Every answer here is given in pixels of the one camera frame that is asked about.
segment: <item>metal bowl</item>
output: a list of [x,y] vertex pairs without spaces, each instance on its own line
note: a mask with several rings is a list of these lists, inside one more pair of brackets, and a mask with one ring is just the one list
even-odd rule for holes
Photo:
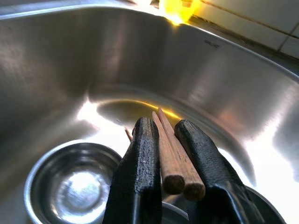
[[33,223],[101,223],[120,160],[112,149],[82,140],[49,151],[25,184],[25,205]]
[[162,202],[162,224],[188,224],[188,214],[178,207]]

